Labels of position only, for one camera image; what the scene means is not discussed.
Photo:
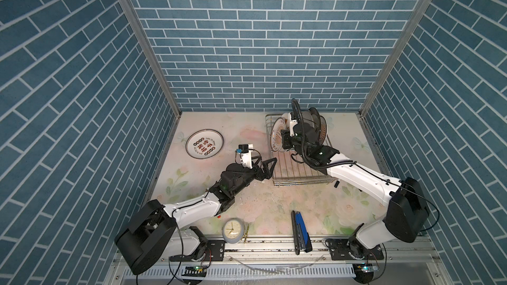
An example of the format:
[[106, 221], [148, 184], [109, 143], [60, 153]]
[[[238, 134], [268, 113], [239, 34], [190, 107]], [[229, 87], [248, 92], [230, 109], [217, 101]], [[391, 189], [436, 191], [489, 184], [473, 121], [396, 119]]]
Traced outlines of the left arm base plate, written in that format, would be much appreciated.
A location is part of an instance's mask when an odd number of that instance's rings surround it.
[[200, 243], [191, 255], [181, 255], [181, 252], [178, 252], [175, 256], [170, 257], [170, 260], [174, 262], [222, 262], [225, 245], [226, 242], [223, 240], [209, 240], [206, 243]]

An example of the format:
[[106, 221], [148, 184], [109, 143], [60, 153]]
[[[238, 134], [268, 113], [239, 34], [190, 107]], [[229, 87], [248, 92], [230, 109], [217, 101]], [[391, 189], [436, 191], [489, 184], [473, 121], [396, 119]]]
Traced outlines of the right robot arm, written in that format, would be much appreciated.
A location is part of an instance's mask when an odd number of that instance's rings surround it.
[[412, 243], [429, 217], [428, 201], [413, 178], [400, 180], [375, 172], [351, 160], [331, 146], [321, 145], [309, 126], [296, 125], [294, 131], [280, 130], [272, 137], [285, 150], [295, 150], [314, 170], [351, 184], [375, 198], [387, 213], [370, 224], [361, 224], [349, 238], [349, 253], [356, 259], [371, 249], [394, 239]]

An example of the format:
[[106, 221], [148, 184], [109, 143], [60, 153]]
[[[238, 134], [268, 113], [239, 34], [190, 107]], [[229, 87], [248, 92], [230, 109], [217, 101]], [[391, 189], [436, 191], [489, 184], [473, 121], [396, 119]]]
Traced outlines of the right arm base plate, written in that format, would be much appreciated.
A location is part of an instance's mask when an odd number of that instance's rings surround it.
[[367, 249], [355, 240], [328, 238], [324, 245], [329, 250], [333, 261], [366, 260], [381, 261], [384, 259], [383, 248], [380, 245]]

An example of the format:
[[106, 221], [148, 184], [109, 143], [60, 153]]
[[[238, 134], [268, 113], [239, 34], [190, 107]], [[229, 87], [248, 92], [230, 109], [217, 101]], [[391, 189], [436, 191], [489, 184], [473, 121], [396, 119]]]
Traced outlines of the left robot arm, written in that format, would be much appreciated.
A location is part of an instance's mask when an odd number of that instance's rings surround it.
[[[132, 273], [144, 273], [163, 256], [200, 254], [207, 239], [191, 224], [227, 211], [254, 180], [270, 179], [276, 163], [276, 158], [262, 162], [260, 157], [250, 168], [232, 163], [202, 196], [176, 204], [163, 205], [156, 199], [147, 202], [114, 239]], [[182, 232], [185, 227], [190, 232]]]

